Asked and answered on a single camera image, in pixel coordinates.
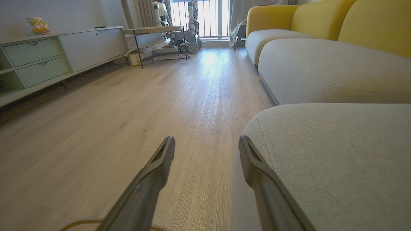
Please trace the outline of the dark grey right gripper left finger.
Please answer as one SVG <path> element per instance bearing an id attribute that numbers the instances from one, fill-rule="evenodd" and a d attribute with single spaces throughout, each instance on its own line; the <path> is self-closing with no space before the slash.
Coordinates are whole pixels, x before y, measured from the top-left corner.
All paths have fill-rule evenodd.
<path id="1" fill-rule="evenodd" d="M 119 197 L 98 231 L 149 231 L 160 191 L 166 185 L 176 142 L 166 137 Z"/>

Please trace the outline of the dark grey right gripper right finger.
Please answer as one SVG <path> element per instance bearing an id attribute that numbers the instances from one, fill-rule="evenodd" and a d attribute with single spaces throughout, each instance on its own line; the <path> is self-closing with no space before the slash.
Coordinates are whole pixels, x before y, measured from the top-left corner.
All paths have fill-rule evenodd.
<path id="1" fill-rule="evenodd" d="M 238 147 L 245 181 L 254 190 L 264 231 L 305 231 L 306 217 L 248 136 Z"/>

